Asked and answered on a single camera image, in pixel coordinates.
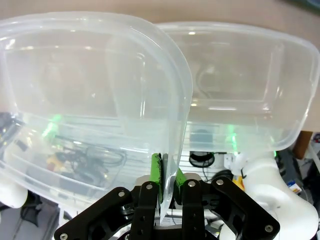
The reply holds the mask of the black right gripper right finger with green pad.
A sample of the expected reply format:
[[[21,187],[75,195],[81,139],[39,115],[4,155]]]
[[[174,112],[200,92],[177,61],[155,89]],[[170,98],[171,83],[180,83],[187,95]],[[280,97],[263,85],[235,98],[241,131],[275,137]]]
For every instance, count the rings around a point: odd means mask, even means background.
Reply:
[[[279,222],[224,176],[207,183],[178,170],[174,199],[182,206],[184,240],[215,239],[205,229],[205,210],[218,216],[237,240],[273,240],[280,232]]]

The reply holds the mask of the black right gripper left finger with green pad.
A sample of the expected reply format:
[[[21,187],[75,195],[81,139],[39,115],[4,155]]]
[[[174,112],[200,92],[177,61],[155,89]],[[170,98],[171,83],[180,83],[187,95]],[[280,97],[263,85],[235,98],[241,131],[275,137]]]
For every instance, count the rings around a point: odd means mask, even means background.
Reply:
[[[149,240],[154,229],[158,200],[162,198],[163,161],[151,156],[148,180],[132,190],[116,187],[54,232],[56,240],[109,240],[128,225],[125,240]]]

